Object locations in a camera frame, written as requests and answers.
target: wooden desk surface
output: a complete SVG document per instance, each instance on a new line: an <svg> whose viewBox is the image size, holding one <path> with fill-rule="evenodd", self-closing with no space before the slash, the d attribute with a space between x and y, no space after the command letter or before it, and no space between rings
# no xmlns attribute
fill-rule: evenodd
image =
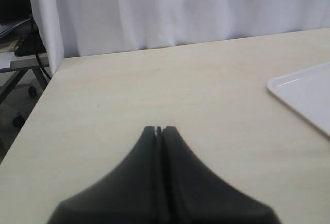
<svg viewBox="0 0 330 224"><path fill-rule="evenodd" d="M177 126L208 167L283 223L328 223L329 139L266 84L329 61L329 44L319 29L65 59L0 165L1 223L46 223L146 125Z"/></svg>

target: white tray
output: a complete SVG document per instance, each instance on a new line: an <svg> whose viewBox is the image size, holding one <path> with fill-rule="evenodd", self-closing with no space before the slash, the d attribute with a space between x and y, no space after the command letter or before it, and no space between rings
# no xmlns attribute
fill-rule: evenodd
<svg viewBox="0 0 330 224"><path fill-rule="evenodd" d="M271 79L271 93L330 136L330 62Z"/></svg>

